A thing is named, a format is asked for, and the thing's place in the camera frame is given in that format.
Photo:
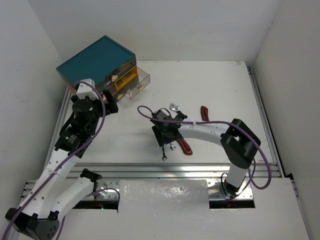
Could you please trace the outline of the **small silver open-end wrench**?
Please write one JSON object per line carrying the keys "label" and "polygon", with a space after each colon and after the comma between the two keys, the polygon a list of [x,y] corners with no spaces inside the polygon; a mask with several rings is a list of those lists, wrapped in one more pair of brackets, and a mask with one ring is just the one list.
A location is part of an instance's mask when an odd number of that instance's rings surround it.
{"label": "small silver open-end wrench", "polygon": [[162,146],[161,151],[162,151],[162,160],[166,161],[168,158],[167,158],[164,146]]}

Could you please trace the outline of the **transparent brown drawer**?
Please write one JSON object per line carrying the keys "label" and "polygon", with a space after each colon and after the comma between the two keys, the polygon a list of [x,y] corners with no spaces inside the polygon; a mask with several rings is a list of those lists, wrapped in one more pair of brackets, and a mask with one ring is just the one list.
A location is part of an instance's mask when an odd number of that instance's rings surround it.
{"label": "transparent brown drawer", "polygon": [[135,66],[128,73],[115,82],[117,101],[123,97],[130,100],[139,94],[151,82],[150,75]]}

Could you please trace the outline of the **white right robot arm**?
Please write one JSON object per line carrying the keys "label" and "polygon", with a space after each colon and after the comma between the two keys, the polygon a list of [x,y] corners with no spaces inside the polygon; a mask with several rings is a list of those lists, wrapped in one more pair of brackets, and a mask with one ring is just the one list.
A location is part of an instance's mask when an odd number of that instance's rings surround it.
{"label": "white right robot arm", "polygon": [[182,123],[187,119],[181,111],[177,111],[175,117],[167,115],[161,109],[153,113],[151,129],[158,145],[162,148],[178,139],[197,139],[221,146],[230,161],[230,168],[225,180],[221,182],[220,191],[226,197],[235,196],[244,182],[261,141],[237,118],[232,120],[232,126],[224,126],[222,123]]}

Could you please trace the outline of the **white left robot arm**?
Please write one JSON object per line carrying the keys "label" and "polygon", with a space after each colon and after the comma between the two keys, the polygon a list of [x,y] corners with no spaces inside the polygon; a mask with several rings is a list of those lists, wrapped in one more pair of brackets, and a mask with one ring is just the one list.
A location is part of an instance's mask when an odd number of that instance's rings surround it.
{"label": "white left robot arm", "polygon": [[62,184],[79,162],[96,136],[99,119],[119,111],[109,90],[102,97],[71,97],[72,113],[62,126],[50,160],[29,195],[16,208],[10,208],[5,218],[17,232],[33,240],[51,240],[62,219],[84,197],[93,194],[102,176],[82,170],[77,180],[63,193]]}

